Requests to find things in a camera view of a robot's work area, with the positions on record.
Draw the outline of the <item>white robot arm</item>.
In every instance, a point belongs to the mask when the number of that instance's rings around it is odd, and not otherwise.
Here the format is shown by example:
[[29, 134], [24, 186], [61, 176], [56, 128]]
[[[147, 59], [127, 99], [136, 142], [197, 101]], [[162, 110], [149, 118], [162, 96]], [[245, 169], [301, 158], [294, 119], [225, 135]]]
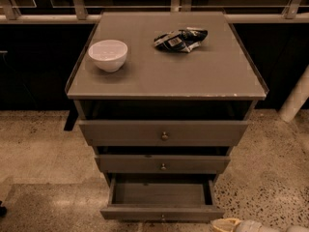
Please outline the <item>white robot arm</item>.
[[306, 227], [292, 225], [285, 231], [267, 227], [255, 220], [240, 220], [238, 218], [220, 218], [213, 220], [211, 226], [214, 232], [309, 232]]

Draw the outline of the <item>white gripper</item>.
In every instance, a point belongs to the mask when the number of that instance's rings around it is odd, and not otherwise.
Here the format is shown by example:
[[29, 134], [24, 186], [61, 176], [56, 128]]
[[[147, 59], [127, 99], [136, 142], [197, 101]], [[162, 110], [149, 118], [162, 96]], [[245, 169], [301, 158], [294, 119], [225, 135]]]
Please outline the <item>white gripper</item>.
[[233, 217], [213, 220], [211, 226], [214, 232], [281, 232], [278, 229], [264, 226], [258, 221], [241, 221]]

